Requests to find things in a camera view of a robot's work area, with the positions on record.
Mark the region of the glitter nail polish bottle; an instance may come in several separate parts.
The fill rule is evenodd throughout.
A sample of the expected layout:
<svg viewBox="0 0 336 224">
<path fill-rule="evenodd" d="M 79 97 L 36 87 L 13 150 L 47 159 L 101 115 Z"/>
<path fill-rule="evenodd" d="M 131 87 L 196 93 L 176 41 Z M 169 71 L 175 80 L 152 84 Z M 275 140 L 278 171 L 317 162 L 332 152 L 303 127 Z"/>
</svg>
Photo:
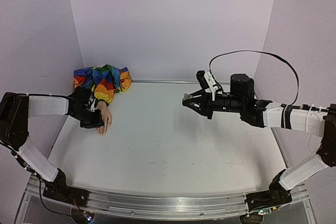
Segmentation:
<svg viewBox="0 0 336 224">
<path fill-rule="evenodd" d="M 183 100 L 182 101 L 186 101 L 186 100 L 189 100 L 191 98 L 193 98 L 193 96 L 191 94 L 185 93 L 184 96 L 183 96 Z"/>
</svg>

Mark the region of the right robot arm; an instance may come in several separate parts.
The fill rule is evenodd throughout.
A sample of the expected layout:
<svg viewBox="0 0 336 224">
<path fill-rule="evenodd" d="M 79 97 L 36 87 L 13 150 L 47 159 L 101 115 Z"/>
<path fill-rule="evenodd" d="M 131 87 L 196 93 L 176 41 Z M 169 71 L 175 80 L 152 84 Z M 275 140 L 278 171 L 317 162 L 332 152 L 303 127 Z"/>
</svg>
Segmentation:
<svg viewBox="0 0 336 224">
<path fill-rule="evenodd" d="M 335 104 L 325 108 L 257 100 L 254 80 L 246 74 L 231 75 L 229 92 L 223 91 L 209 71 L 200 70 L 196 77 L 201 89 L 185 94 L 182 105 L 208 119 L 212 119 L 214 112 L 238 113 L 243 122 L 254 127 L 295 130 L 321 138 L 320 147 L 314 153 L 277 174 L 268 190 L 246 195 L 248 212 L 290 203 L 295 186 L 335 166 Z"/>
</svg>

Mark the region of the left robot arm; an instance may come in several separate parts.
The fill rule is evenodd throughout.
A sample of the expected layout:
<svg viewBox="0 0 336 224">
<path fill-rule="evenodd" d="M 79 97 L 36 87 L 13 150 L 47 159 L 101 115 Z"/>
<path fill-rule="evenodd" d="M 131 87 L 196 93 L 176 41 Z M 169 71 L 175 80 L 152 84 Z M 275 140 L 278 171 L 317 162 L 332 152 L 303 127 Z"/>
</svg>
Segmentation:
<svg viewBox="0 0 336 224">
<path fill-rule="evenodd" d="M 84 129 L 104 126 L 89 89 L 77 87 L 69 96 L 7 92 L 1 100 L 1 143 L 23 169 L 45 183 L 44 197 L 84 206 L 89 192 L 67 185 L 66 174 L 30 139 L 29 120 L 48 115 L 70 116 Z"/>
</svg>

